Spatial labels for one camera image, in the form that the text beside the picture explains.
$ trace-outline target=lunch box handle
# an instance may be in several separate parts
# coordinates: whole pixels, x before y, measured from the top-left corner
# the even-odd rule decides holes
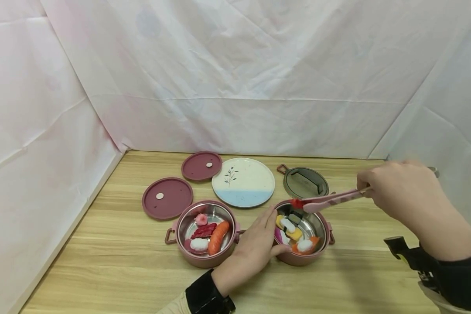
[[[330,245],[333,245],[335,244],[335,237],[333,235],[333,228],[331,227],[331,224],[329,222],[327,222],[327,225],[328,225],[328,232],[330,234],[330,242],[329,244]]]
[[[288,167],[286,167],[285,164],[281,164],[277,167],[277,172],[282,173],[282,174],[286,174],[286,171],[288,171],[288,170],[289,169],[288,169]]]
[[[176,239],[169,240],[170,235],[176,230],[176,227],[178,226],[178,221],[175,220],[173,222],[173,225],[171,228],[167,229],[166,231],[166,238],[164,239],[164,243],[166,244],[174,244],[176,243]]]
[[[242,235],[246,230],[241,230],[241,225],[236,222],[235,223],[235,240],[234,242],[239,243],[239,235]]]

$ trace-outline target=white fabric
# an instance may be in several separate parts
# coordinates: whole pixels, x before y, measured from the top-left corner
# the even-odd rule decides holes
[[[0,0],[0,314],[18,313],[120,156],[40,2]]]
[[[471,19],[384,136],[379,151],[435,166],[471,223]]]
[[[45,0],[121,150],[367,158],[471,0]]]

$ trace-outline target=wood grain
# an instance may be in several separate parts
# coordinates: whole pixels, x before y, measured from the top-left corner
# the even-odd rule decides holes
[[[190,266],[177,247],[164,244],[171,222],[143,212],[141,197],[157,179],[181,177],[187,154],[128,152],[104,185],[66,247],[24,306],[23,314],[152,314],[173,300],[204,270]],[[222,156],[224,160],[233,156]],[[355,176],[381,163],[352,159],[253,156],[274,173],[268,204],[234,209],[243,228],[269,204],[289,199],[276,167],[305,166],[320,172],[331,191],[355,187]],[[216,199],[211,183],[191,183],[195,201]],[[395,260],[383,239],[417,241],[370,200],[328,208],[337,244],[306,267],[273,260],[232,294],[237,313],[437,313],[417,287],[417,275]]]

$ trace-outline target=tongs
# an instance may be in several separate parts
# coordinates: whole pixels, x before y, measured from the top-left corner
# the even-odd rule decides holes
[[[331,194],[318,198],[293,199],[291,204],[295,208],[303,208],[305,212],[320,212],[330,206],[342,204],[353,199],[362,198],[371,186],[361,190],[350,190],[340,194]]]

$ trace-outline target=hand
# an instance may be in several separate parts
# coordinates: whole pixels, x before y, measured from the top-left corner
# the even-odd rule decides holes
[[[406,225],[428,254],[443,261],[471,257],[471,226],[450,203],[434,173],[418,161],[386,162],[358,173],[358,189]]]
[[[288,245],[272,246],[276,217],[277,211],[270,206],[241,235],[233,254],[212,272],[213,281],[224,297],[264,269],[272,257],[291,252]]]

